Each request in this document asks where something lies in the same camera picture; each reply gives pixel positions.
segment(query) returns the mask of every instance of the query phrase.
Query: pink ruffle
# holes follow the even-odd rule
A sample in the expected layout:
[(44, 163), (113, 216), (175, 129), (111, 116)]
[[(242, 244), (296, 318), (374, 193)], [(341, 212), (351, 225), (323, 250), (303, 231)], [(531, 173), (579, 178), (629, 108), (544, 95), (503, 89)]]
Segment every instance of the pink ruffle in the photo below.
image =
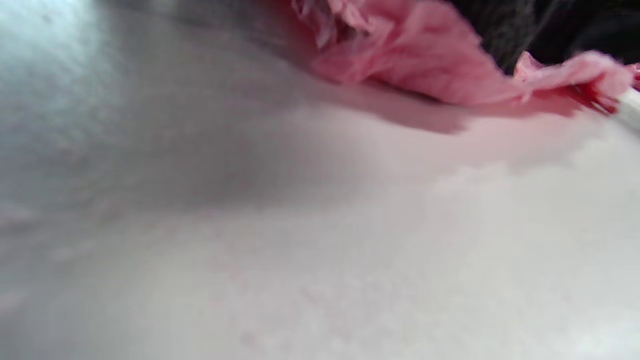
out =
[(443, 0), (293, 3), (322, 49), (314, 70), (338, 83), (375, 79), (464, 105), (526, 100), (538, 90), (576, 86), (589, 101), (614, 110), (640, 74), (640, 67), (587, 52), (550, 67), (524, 53), (515, 76), (505, 76), (483, 51), (473, 27)]

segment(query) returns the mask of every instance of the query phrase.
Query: white surface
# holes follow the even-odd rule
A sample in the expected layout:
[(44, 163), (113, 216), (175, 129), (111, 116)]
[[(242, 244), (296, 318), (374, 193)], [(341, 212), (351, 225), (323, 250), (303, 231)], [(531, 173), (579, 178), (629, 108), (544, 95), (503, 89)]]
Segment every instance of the white surface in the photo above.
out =
[(2, 360), (640, 357), (634, 133), (322, 84), (239, 4), (0, 4)]

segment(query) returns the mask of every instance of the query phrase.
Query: dark fabric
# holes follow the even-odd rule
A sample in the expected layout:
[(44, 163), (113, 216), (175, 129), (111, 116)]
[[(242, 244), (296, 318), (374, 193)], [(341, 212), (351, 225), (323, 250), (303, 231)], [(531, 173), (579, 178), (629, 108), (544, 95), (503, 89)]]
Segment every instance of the dark fabric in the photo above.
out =
[(506, 74), (513, 73), (525, 50), (546, 64), (590, 49), (626, 63), (640, 61), (634, 40), (640, 40), (640, 18), (629, 15), (640, 13), (640, 0), (449, 1), (473, 25), (484, 50)]
[(569, 48), (570, 56), (587, 50), (610, 54), (624, 64), (640, 62), (640, 11), (613, 10), (597, 15)]
[(640, 38), (634, 37), (637, 24), (629, 14), (640, 13), (640, 0), (575, 0), (561, 5), (529, 46), (537, 60), (555, 64), (577, 51), (599, 50), (627, 63), (638, 62), (633, 61), (634, 39)]

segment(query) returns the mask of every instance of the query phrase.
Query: pink fabric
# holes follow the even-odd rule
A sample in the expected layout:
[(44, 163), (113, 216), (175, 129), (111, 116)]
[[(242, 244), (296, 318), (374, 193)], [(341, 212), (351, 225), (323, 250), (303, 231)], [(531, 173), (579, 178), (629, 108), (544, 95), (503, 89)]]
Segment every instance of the pink fabric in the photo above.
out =
[(507, 77), (482, 50), (473, 27), (443, 0), (293, 3), (322, 49), (313, 68), (338, 83), (375, 79), (464, 105), (526, 100), (537, 90), (575, 85), (590, 101), (615, 109), (634, 82), (633, 69), (594, 52), (552, 67), (524, 53), (515, 76)]

